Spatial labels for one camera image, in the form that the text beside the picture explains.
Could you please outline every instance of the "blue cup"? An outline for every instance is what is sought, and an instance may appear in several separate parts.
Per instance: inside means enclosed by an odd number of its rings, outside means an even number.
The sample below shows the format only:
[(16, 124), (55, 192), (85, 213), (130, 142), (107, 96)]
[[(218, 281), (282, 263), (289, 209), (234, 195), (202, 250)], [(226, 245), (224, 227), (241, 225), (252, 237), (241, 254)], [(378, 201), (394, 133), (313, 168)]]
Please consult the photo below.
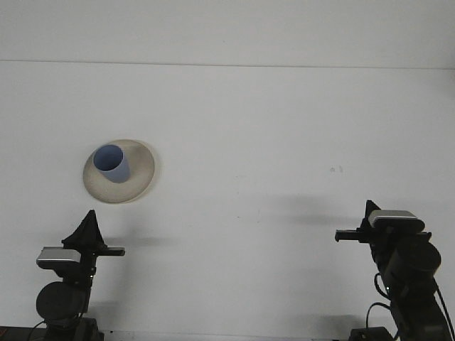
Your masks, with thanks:
[(124, 183), (129, 179), (129, 165), (123, 150), (114, 144), (100, 147), (93, 155), (93, 164), (106, 179)]

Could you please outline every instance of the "white backdrop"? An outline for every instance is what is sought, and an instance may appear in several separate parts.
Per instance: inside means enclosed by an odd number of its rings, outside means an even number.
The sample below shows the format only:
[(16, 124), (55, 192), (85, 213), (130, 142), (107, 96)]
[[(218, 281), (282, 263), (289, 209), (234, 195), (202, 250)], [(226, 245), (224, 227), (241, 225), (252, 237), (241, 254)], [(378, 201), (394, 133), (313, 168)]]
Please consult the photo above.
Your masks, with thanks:
[(1, 60), (455, 68), (450, 0), (1, 0)]
[[(427, 223), (453, 311), (453, 71), (1, 62), (0, 80), (1, 324), (39, 319), (57, 277), (35, 258), (94, 208), (127, 248), (98, 261), (101, 328), (346, 337), (375, 266), (333, 236), (368, 198)], [(118, 138), (151, 144), (159, 174), (106, 205), (82, 167)]]

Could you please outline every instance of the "white surface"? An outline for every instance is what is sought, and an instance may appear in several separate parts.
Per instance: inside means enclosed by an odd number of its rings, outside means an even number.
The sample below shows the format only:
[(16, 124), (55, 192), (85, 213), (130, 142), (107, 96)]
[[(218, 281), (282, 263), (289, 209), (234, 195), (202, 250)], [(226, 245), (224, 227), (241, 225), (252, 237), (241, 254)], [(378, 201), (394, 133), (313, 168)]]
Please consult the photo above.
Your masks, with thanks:
[(3, 0), (0, 59), (455, 68), (450, 0)]
[[(98, 261), (102, 329), (347, 337), (375, 266), (333, 237), (368, 198), (427, 223), (453, 311), (452, 71), (3, 62), (0, 79), (1, 324), (39, 319), (57, 277), (35, 258), (94, 208), (127, 248)], [(106, 205), (82, 167), (117, 138), (151, 144), (159, 176)]]
[(150, 340), (150, 341), (312, 341), (314, 339), (283, 337), (251, 337), (232, 335), (156, 334), (151, 332), (109, 332), (105, 331), (106, 341)]

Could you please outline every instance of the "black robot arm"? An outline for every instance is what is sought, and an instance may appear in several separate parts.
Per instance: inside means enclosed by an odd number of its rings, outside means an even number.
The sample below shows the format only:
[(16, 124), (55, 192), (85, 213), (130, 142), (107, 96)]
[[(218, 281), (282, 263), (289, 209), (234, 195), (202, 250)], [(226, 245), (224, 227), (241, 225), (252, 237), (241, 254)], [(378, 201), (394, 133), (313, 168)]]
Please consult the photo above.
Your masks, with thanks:
[[(423, 221), (412, 213), (381, 210), (368, 200), (360, 227), (336, 231), (335, 240), (370, 245), (401, 340), (450, 341), (448, 323), (434, 297), (441, 256), (429, 242), (431, 233), (423, 229)], [(350, 340), (384, 340), (383, 335), (384, 328), (353, 330)]]
[(36, 263), (51, 269), (61, 282), (45, 286), (36, 299), (36, 310), (48, 328), (71, 330), (87, 312), (98, 256), (123, 256), (122, 247), (107, 247), (94, 210), (62, 241), (63, 247), (44, 247)]

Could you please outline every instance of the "beige plate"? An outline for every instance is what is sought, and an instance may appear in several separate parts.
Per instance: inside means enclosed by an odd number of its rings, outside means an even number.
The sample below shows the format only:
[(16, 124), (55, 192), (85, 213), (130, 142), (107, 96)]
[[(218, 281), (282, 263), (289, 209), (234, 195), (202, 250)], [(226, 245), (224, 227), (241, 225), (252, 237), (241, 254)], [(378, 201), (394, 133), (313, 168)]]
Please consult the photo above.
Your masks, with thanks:
[(139, 197), (150, 185), (155, 172), (155, 160), (149, 148), (134, 140), (115, 140), (108, 144), (120, 147), (127, 156), (131, 176), (124, 183), (113, 183), (98, 172), (92, 162), (93, 153), (84, 167), (85, 188), (95, 199), (118, 204)]

